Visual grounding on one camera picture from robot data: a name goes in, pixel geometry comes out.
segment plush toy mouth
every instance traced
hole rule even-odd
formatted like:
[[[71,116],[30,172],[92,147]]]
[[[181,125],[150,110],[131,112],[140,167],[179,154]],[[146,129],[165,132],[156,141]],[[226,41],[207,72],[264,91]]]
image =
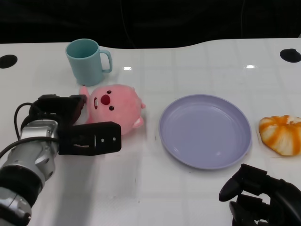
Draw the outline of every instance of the plush toy mouth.
[[[97,100],[97,98],[95,97],[95,98],[94,98],[94,108],[97,109],[97,107],[98,107],[98,100]]]

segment purple plate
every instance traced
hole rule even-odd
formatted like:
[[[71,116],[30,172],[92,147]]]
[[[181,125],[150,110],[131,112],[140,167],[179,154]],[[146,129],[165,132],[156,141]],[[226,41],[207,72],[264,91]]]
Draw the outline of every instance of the purple plate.
[[[161,116],[159,134],[173,157],[206,170],[235,164],[252,144],[245,115],[232,103],[210,95],[174,101]]]

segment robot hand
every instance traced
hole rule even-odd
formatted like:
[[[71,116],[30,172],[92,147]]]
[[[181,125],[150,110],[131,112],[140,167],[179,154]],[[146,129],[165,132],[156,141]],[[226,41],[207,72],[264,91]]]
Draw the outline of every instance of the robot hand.
[[[241,194],[242,191],[270,197],[270,205],[262,199]],[[294,185],[271,178],[266,171],[242,164],[239,171],[224,185],[219,200],[230,202],[233,226],[301,226],[301,191]]]

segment white table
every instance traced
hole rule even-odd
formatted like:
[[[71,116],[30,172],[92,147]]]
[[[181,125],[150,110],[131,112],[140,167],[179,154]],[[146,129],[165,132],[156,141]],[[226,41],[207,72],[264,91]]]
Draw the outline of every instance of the white table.
[[[42,94],[78,93],[66,45],[0,45],[0,56],[18,57],[16,65],[0,69],[0,149],[16,140],[13,113],[19,104]],[[228,202],[219,202],[218,193],[241,163],[301,188],[301,158],[277,155],[257,132],[262,117],[301,116],[301,63],[282,60],[279,53],[285,48],[301,52],[301,39],[216,40],[175,49],[104,48],[112,54],[113,71],[100,85],[135,87],[147,106],[145,126],[124,136],[118,153],[57,156],[56,173],[38,197],[29,225],[230,226]],[[246,114],[253,146],[240,163],[202,171],[179,163],[163,149],[159,117],[168,104],[189,94],[225,98]],[[19,123],[27,113],[20,112]]]

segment light blue mug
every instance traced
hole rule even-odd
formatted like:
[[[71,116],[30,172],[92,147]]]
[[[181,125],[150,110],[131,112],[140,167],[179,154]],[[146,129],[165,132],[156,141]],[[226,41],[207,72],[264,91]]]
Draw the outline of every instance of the light blue mug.
[[[103,69],[100,54],[108,56],[110,68]],[[103,79],[103,73],[112,71],[112,57],[109,51],[100,50],[96,41],[91,39],[78,39],[66,47],[66,55],[70,62],[73,74],[78,83],[93,86]]]

